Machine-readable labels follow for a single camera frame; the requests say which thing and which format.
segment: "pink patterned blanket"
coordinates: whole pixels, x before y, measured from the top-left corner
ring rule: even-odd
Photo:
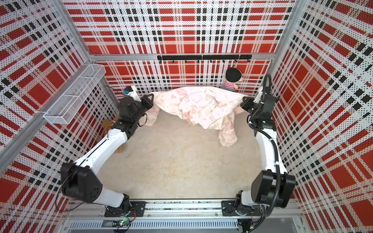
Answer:
[[[244,112],[239,106],[243,94],[211,86],[188,86],[170,91],[153,92],[154,107],[147,111],[147,126],[157,119],[159,109],[204,129],[217,129],[219,141],[229,147],[237,141],[233,128],[234,114]]]

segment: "plaid pattern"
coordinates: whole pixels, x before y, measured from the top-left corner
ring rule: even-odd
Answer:
[[[272,53],[294,1],[63,0],[93,54]]]
[[[47,1],[0,5],[0,149],[42,109],[85,62]],[[60,166],[84,155],[102,137],[115,108],[98,85],[67,126],[45,124],[0,175],[0,232],[54,232],[69,200]]]
[[[104,136],[103,119],[117,114],[97,85],[69,125],[44,124],[1,174],[0,231],[55,232],[70,199],[59,195],[62,163],[87,153]]]
[[[307,1],[274,78],[278,144],[312,232],[373,231],[373,1]]]
[[[0,6],[0,150],[85,62],[50,3]]]
[[[207,60],[175,61],[102,61],[105,77],[118,99],[123,98],[123,89],[135,85],[139,93],[166,91],[183,86],[223,87],[225,72],[236,67],[243,76],[237,83],[238,92],[254,96],[270,63],[269,60]]]

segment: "floor vent grille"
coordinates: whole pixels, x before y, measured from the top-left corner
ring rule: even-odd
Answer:
[[[107,229],[108,220],[74,220],[70,229]],[[132,230],[140,229],[238,229],[237,219],[136,219]]]

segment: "wire mesh basket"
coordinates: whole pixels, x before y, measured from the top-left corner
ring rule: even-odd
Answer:
[[[69,124],[105,73],[103,65],[86,65],[79,77],[44,114],[44,118],[51,124]]]

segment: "black hat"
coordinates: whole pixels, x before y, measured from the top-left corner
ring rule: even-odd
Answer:
[[[225,78],[228,80],[228,82],[238,82],[241,77],[241,71],[234,67],[230,67],[227,72],[225,72]]]

